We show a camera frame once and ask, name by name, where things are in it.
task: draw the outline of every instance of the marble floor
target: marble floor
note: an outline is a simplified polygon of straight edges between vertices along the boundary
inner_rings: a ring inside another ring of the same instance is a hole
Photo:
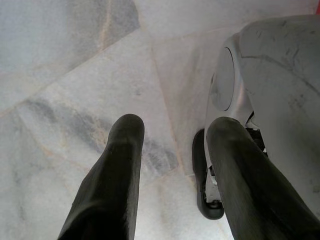
[[[145,124],[136,240],[233,239],[191,162],[223,41],[318,0],[0,0],[0,234],[56,239],[112,124]]]

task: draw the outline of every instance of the circular cover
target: circular cover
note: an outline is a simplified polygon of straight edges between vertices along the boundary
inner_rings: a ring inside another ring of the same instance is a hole
[[[234,84],[234,61],[229,48],[224,47],[219,55],[210,92],[211,100],[219,110],[226,111],[229,108],[234,94]]]

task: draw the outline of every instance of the white marble tile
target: white marble tile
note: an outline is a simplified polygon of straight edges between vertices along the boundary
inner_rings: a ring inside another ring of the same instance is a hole
[[[225,217],[202,216],[196,189],[180,168],[139,191],[136,240],[232,239],[227,226]]]
[[[0,112],[140,27],[132,0],[0,5]]]
[[[153,46],[169,119],[188,175],[193,173],[193,137],[205,126],[209,86],[220,47],[241,28],[222,28]]]
[[[15,112],[0,118],[0,131],[2,238],[56,239],[73,201],[70,192]]]
[[[47,151],[90,169],[112,124],[133,113],[145,124],[141,186],[178,166],[147,40],[131,33],[18,108]]]
[[[135,0],[141,26],[155,41],[259,19],[305,14],[318,0]]]

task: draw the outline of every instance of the floor tile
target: floor tile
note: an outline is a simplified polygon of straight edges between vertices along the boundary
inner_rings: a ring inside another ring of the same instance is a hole
[[[208,220],[197,208],[196,190],[180,168],[139,191],[136,240],[222,240],[226,218]]]
[[[132,0],[0,4],[0,112],[140,27]]]
[[[154,41],[259,19],[304,14],[317,0],[135,0],[141,25]]]
[[[49,152],[90,169],[112,124],[133,113],[145,124],[140,184],[178,166],[151,49],[141,31],[53,83],[18,108],[20,117]]]
[[[0,169],[2,237],[56,239],[71,207],[71,194],[15,112],[0,118],[0,130],[0,160],[5,166]]]

